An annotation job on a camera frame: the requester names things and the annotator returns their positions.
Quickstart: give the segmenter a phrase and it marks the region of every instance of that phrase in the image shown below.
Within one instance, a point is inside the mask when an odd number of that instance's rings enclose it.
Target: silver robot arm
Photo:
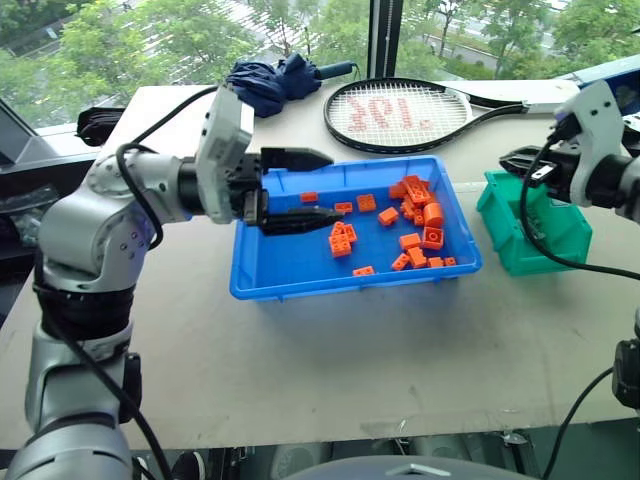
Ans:
[[[331,161],[285,149],[247,155],[252,133],[253,109],[220,88],[195,158],[124,154],[126,172],[151,211],[127,186],[114,155],[96,161],[78,190],[49,209],[34,282],[43,315],[33,335],[25,399],[34,436],[16,454],[7,480],[131,479],[131,454],[119,427],[131,411],[59,334],[77,342],[140,405],[140,358],[128,351],[129,312],[144,257],[162,234],[150,215],[160,224],[194,214],[220,224],[240,219],[267,235],[305,232],[342,218],[322,208],[269,213],[263,173],[312,170]]]

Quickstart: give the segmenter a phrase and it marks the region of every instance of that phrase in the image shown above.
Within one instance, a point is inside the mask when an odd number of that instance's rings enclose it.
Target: window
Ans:
[[[92,105],[125,106],[142,85],[218,83],[241,59],[274,63],[300,51],[317,65],[366,68],[369,0],[4,0],[2,8],[0,98],[34,128],[73,123]]]
[[[396,76],[553,78],[640,52],[640,0],[405,0]]]

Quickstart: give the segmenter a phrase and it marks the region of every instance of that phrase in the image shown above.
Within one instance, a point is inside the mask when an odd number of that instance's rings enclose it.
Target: blue umbrella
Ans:
[[[287,100],[299,100],[320,88],[322,80],[351,73],[355,64],[341,62],[316,67],[299,53],[278,62],[278,68],[261,62],[236,62],[227,83],[259,117],[280,113]]]

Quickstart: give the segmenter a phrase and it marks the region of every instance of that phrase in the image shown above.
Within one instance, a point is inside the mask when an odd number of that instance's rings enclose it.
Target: black cable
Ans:
[[[160,467],[160,471],[162,472],[162,476],[164,480],[171,480],[171,469],[169,468],[169,463],[167,462],[167,458],[164,456],[164,452],[162,451],[162,447],[160,447],[160,442],[156,435],[153,433],[151,426],[147,423],[147,420],[142,415],[142,412],[135,404],[131,397],[127,395],[127,393],[120,388],[116,382],[104,371],[104,369],[96,362],[87,352],[85,352],[80,345],[78,345],[74,340],[69,337],[64,329],[58,323],[58,320],[54,318],[53,315],[50,315],[48,318],[48,325],[53,331],[53,333],[61,339],[65,345],[71,350],[78,360],[87,367],[93,374],[98,377],[98,379],[102,382],[102,384],[111,392],[111,394],[116,397],[122,405],[129,411],[135,420],[136,424],[140,428],[140,431],[147,439],[149,443],[149,447],[151,448],[151,452],[153,453],[156,462],[158,462],[158,466]]]
[[[596,387],[596,385],[598,385],[598,383],[600,383],[603,379],[611,375],[612,372],[613,372],[613,367],[610,367],[610,368],[607,368],[600,375],[598,375],[596,378],[594,378],[591,381],[591,383],[587,386],[587,388],[585,388],[582,391],[578,399],[575,401],[575,403],[571,407],[571,410],[569,410],[569,413],[567,413],[567,416],[564,419],[564,422],[562,422],[562,425],[560,425],[560,427],[558,428],[558,433],[556,434],[556,441],[553,444],[553,450],[551,451],[551,456],[549,457],[547,468],[544,469],[542,480],[549,480],[549,477],[551,476],[551,472],[553,472],[553,467],[555,466],[556,460],[558,458],[558,452],[560,451],[560,447],[562,446],[562,439],[564,438],[564,434],[566,433],[567,428],[569,427],[569,423],[571,423],[571,419],[576,414],[578,407],[580,407],[580,404],[587,397],[587,395],[591,393],[591,390],[593,390]]]
[[[132,140],[131,143],[140,143],[142,140],[144,140],[145,138],[147,138],[149,135],[151,135],[153,132],[155,132],[156,130],[158,130],[160,127],[162,127],[165,123],[167,123],[169,120],[171,120],[173,117],[175,117],[178,113],[180,113],[182,110],[184,110],[186,107],[188,107],[189,105],[191,105],[193,102],[195,102],[197,99],[199,99],[200,97],[204,97],[205,95],[208,95],[209,93],[215,92],[216,90],[218,90],[218,86],[214,85],[212,87],[207,87],[204,90],[200,90],[198,93],[195,93],[193,95],[191,95],[189,98],[187,98],[184,102],[182,102],[180,105],[178,105],[176,108],[174,108],[173,110],[171,110],[169,113],[167,113],[164,117],[162,117],[160,120],[158,120],[156,123],[154,123],[153,125],[151,125],[149,128],[147,128],[144,132],[142,132],[140,135],[138,135],[136,138],[134,138]]]
[[[151,221],[151,224],[153,225],[153,229],[156,232],[156,237],[153,239],[153,241],[149,245],[149,250],[153,250],[162,242],[162,239],[164,238],[164,231],[162,230],[162,222],[158,218],[158,215],[156,215],[156,212],[153,211],[153,207],[144,197],[144,195],[140,191],[140,188],[138,187],[138,185],[136,185],[135,180],[131,176],[129,169],[127,168],[127,162],[124,158],[124,154],[128,150],[134,150],[134,149],[139,150],[141,152],[149,152],[149,153],[156,153],[156,152],[151,150],[149,147],[145,147],[144,145],[140,145],[137,143],[125,143],[123,145],[120,145],[116,150],[116,162],[118,163],[118,169],[120,170],[122,179],[124,180],[124,183],[127,184],[127,187],[129,187],[129,190],[131,190],[131,193],[133,194],[135,199],[138,201],[138,203],[142,207],[142,210],[144,211],[144,213],[147,215],[147,217],[149,217],[149,221]]]
[[[133,464],[134,470],[138,470],[142,475],[147,477],[149,480],[156,480],[156,477],[154,477],[149,470],[144,468],[137,458],[133,457],[131,459],[131,463]]]
[[[527,173],[525,174],[522,182],[522,191],[520,193],[520,221],[522,222],[522,229],[524,230],[527,239],[545,257],[567,267],[576,268],[579,270],[588,270],[590,272],[606,273],[609,275],[618,275],[620,277],[631,278],[633,280],[640,280],[640,273],[631,272],[629,270],[623,270],[620,268],[602,267],[599,265],[590,265],[588,263],[579,263],[560,258],[549,249],[547,249],[547,247],[542,242],[540,242],[540,240],[538,240],[533,234],[531,225],[529,225],[529,217],[527,215],[527,192],[529,191],[529,182],[531,181],[531,176],[538,168],[540,160],[549,152],[551,146],[554,143],[556,142],[553,139],[547,140],[547,143],[544,144],[544,146],[540,149],[538,154],[533,159],[533,162],[531,162],[531,165],[529,166],[529,169],[527,170]]]

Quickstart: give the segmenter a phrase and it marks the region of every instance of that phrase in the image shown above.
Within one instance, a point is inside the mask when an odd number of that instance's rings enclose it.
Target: green plastic bin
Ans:
[[[502,266],[511,275],[570,270],[549,260],[525,238],[518,211],[522,181],[503,171],[484,175],[488,184],[477,208]],[[580,210],[554,202],[544,186],[530,189],[527,202],[530,224],[547,248],[561,258],[585,262],[592,230]]]

